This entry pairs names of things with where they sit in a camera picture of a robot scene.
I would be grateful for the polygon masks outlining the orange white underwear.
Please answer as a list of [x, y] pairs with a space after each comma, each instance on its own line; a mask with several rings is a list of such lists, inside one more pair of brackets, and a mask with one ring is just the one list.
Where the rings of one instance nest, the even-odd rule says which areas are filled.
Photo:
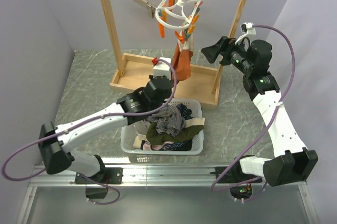
[[172, 66], [176, 72], [177, 82], [187, 80], [191, 76], [191, 59], [194, 54], [193, 35], [182, 43], [178, 36], [181, 32], [175, 31], [177, 45], [172, 58]]

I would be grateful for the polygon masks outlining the white round clip hanger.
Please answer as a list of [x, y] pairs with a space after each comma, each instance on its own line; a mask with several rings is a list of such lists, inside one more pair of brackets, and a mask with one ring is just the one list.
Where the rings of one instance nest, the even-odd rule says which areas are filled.
[[160, 36], [164, 38], [165, 30], [170, 29], [184, 44], [194, 32], [202, 3], [202, 0], [162, 0], [155, 9]]

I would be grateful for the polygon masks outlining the grey striped underwear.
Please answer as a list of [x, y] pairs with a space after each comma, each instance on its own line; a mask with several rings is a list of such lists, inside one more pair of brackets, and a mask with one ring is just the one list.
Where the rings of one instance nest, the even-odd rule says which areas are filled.
[[158, 133], [168, 133], [175, 136], [185, 127], [185, 119], [174, 105], [167, 105], [158, 112], [150, 115], [146, 121], [156, 123], [155, 129]]

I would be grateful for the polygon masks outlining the beige underwear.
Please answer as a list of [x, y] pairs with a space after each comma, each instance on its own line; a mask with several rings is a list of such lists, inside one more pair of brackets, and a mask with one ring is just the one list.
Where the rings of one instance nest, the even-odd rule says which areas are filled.
[[146, 120], [141, 120], [133, 124], [133, 126], [136, 129], [136, 132], [138, 135], [141, 135], [142, 137], [146, 137], [147, 131], [150, 127], [151, 123]]

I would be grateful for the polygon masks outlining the olive green underwear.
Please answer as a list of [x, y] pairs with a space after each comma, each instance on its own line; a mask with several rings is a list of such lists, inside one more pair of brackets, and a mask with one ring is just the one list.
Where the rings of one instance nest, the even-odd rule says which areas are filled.
[[[188, 139], [194, 138], [196, 135], [198, 135], [203, 129], [205, 124], [205, 118], [193, 118], [185, 121], [185, 127], [186, 127], [186, 136]], [[159, 145], [163, 144], [167, 141], [170, 142], [178, 142], [181, 140], [180, 137], [178, 137], [179, 133], [181, 132], [181, 129], [178, 134], [175, 136], [171, 136], [168, 133], [158, 133], [155, 129], [156, 123], [152, 123], [147, 131], [146, 139], [152, 144], [152, 145]]]

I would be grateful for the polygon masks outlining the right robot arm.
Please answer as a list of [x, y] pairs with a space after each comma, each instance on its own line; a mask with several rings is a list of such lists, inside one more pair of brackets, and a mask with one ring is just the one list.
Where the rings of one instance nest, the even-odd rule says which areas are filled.
[[243, 73], [243, 86], [260, 112], [265, 132], [272, 141], [272, 159], [246, 155], [243, 151], [218, 176], [232, 171], [236, 181], [265, 179], [272, 187], [306, 181], [318, 161], [315, 150], [308, 150], [298, 136], [285, 109], [284, 94], [274, 76], [268, 71], [272, 59], [272, 45], [264, 40], [254, 40], [246, 47], [242, 40], [226, 36], [201, 52], [209, 63], [222, 56], [220, 64], [233, 65]]

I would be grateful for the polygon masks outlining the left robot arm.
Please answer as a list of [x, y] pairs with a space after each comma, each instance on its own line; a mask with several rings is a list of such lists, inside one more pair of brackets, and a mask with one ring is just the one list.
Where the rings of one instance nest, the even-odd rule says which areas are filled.
[[63, 125], [43, 124], [38, 148], [46, 172], [54, 175], [70, 170], [85, 175], [94, 183], [102, 182], [108, 174], [102, 158], [76, 148], [107, 130], [145, 120], [161, 109], [172, 94], [171, 88], [172, 82], [167, 77], [156, 76], [146, 86], [124, 95], [99, 112]]

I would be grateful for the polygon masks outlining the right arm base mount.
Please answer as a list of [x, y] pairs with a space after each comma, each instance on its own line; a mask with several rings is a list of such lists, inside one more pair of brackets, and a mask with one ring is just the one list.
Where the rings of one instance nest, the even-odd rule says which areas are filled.
[[[227, 168], [227, 166], [217, 166], [215, 170], [210, 172], [216, 178]], [[236, 184], [250, 179], [255, 179], [255, 175], [244, 174], [241, 168], [234, 165], [219, 181], [219, 184]], [[254, 181], [230, 188], [230, 195], [234, 200], [247, 200], [252, 197], [252, 183], [261, 183], [263, 179], [255, 179]]]

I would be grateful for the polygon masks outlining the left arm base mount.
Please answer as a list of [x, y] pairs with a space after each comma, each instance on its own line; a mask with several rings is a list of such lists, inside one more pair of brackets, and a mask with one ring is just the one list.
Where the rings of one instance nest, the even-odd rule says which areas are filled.
[[107, 185], [120, 185], [122, 183], [123, 169], [120, 167], [105, 168], [104, 171], [92, 177], [76, 174], [74, 183], [85, 185], [85, 195], [89, 200], [103, 200], [108, 195]]

